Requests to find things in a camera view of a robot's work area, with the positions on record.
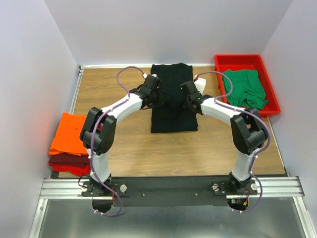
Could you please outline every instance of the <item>black t-shirt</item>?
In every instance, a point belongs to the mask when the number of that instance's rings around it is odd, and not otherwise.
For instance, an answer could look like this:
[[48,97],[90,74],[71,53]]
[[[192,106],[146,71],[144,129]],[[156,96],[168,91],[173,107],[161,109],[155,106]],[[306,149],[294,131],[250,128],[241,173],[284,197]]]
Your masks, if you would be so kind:
[[151,132],[197,130],[196,114],[184,107],[185,98],[180,84],[193,80],[193,67],[183,63],[152,65],[151,74],[162,80],[159,101],[162,106],[152,109]]

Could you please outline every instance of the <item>stack of folded clothes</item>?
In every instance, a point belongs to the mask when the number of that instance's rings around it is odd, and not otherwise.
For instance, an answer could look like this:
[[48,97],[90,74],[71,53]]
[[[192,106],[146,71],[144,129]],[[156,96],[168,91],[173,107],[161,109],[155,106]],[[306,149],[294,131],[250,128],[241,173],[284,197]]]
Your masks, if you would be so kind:
[[49,151],[53,171],[77,176],[89,174],[88,152],[79,138],[85,119],[85,116],[63,113]]

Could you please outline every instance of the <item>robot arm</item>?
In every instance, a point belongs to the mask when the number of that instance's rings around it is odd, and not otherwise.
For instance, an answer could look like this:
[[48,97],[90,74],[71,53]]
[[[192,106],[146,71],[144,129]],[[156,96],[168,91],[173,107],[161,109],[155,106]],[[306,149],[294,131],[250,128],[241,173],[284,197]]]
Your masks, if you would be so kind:
[[[147,75],[143,84],[130,91],[130,96],[127,95],[108,107],[102,109],[91,108],[89,110],[80,134],[80,139],[83,141],[89,154],[91,153],[90,144],[96,121],[104,112],[111,110],[106,117],[101,120],[94,137],[94,151],[96,152],[96,155],[93,159],[93,166],[102,182],[107,181],[110,177],[107,152],[113,144],[116,124],[133,112],[136,112],[145,106],[151,107],[156,103],[159,84],[160,79],[153,75]],[[122,103],[126,99],[128,99],[127,102],[120,107],[115,108],[115,105]],[[91,173],[90,176],[95,181],[98,181],[94,173]]]
[[[248,115],[222,107],[224,104],[212,96],[201,95],[193,81],[188,81],[181,86],[186,105],[195,113],[217,118],[231,126],[233,142],[237,148],[236,164],[229,174],[229,187],[236,193],[245,188],[249,183],[250,171],[254,162],[254,154],[263,146],[268,135],[263,126]],[[236,108],[239,111],[248,111],[260,117],[254,108]]]

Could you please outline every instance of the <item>gray floor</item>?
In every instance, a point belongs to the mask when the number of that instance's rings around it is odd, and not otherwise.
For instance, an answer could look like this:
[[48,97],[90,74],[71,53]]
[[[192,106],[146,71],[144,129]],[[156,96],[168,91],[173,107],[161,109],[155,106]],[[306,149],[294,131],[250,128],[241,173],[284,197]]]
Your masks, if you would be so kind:
[[293,198],[263,198],[245,214],[228,207],[129,207],[93,213],[89,200],[49,201],[41,238],[302,238]]

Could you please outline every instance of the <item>red cloth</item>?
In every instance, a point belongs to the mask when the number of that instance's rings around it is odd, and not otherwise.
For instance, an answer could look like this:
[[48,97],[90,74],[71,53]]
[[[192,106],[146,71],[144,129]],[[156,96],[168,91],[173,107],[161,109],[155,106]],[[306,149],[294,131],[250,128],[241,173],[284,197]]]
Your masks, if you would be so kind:
[[88,155],[70,155],[67,153],[61,153],[57,155],[52,155],[50,157],[49,163],[59,164],[59,165],[74,165],[77,167],[84,168],[89,164]]
[[49,163],[49,165],[53,167],[54,172],[71,172],[72,174],[77,176],[88,175],[90,173],[90,165],[86,165],[84,168],[73,165],[60,165],[54,163]]

